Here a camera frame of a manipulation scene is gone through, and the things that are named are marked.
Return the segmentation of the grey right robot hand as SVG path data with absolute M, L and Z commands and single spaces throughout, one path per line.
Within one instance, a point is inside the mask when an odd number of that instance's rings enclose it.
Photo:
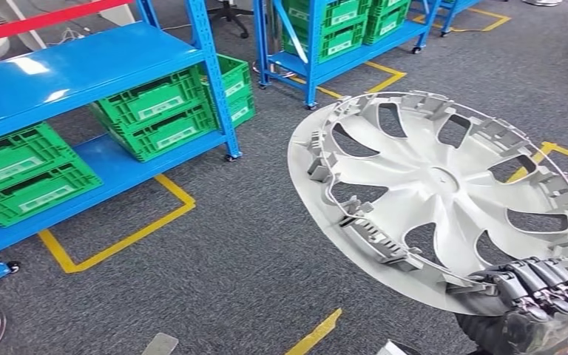
M 530 257 L 478 275 L 497 286 L 508 310 L 455 315 L 477 354 L 568 354 L 568 271 L 560 260 Z

